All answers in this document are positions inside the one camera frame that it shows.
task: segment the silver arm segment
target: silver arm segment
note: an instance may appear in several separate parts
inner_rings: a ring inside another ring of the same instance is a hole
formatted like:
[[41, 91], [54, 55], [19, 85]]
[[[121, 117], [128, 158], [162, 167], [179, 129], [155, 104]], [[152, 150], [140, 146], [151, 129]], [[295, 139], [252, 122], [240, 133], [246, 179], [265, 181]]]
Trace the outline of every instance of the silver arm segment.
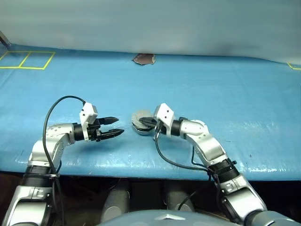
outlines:
[[[76, 140], [109, 139], [120, 135], [123, 129], [111, 129], [107, 132], [99, 130], [100, 125], [112, 124], [118, 121], [115, 117], [97, 119], [97, 109], [91, 103], [85, 102], [79, 113], [80, 125], [65, 123], [49, 126], [46, 131], [46, 147], [49, 156], [57, 169], [64, 148]], [[51, 211], [53, 174], [45, 155], [43, 141], [38, 140], [27, 163], [22, 184], [15, 190], [2, 226], [12, 226], [19, 223], [33, 223], [45, 226]]]
[[[67, 145], [75, 143], [74, 127], [71, 123], [57, 124], [50, 126], [46, 133], [46, 144], [49, 155], [52, 158], [55, 168], [58, 167], [63, 150]], [[49, 168], [49, 162], [44, 152], [42, 139], [38, 140], [32, 148], [27, 167], [42, 167], [44, 170]], [[28, 186], [19, 185], [10, 202], [2, 226], [12, 226], [22, 222], [33, 222], [42, 226], [47, 218], [47, 213], [51, 211], [49, 198], [52, 194], [52, 187], [49, 183], [40, 182], [41, 185], [48, 186]]]
[[[222, 193], [223, 210], [233, 222], [246, 224], [249, 216], [254, 217], [257, 213], [270, 212], [267, 211], [265, 203], [244, 175], [235, 168], [235, 162], [230, 161], [221, 144], [209, 133], [204, 122], [186, 119], [176, 121], [174, 112], [164, 103], [156, 108], [154, 118], [157, 123], [164, 124], [167, 136], [180, 135], [181, 138], [186, 139], [194, 146], [202, 163], [215, 175], [216, 186], [219, 186]], [[256, 222], [256, 226], [259, 226], [260, 220]]]

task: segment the small round object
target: small round object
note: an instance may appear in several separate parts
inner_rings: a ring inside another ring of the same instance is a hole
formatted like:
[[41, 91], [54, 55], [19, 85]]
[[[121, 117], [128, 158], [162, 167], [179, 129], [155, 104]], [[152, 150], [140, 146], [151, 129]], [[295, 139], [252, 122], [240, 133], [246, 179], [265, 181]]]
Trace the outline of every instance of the small round object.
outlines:
[[153, 130], [152, 127], [148, 127], [141, 123], [139, 119], [143, 117], [153, 117], [152, 113], [149, 110], [139, 110], [132, 114], [132, 126], [136, 133], [140, 135], [148, 135]]

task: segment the white backdrop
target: white backdrop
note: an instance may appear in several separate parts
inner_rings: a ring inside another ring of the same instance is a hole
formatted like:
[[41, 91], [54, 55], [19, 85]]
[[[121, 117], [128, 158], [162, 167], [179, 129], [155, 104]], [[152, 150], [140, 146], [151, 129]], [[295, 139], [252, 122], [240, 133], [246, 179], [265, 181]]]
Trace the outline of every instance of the white backdrop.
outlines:
[[0, 0], [14, 44], [301, 64], [301, 0]]

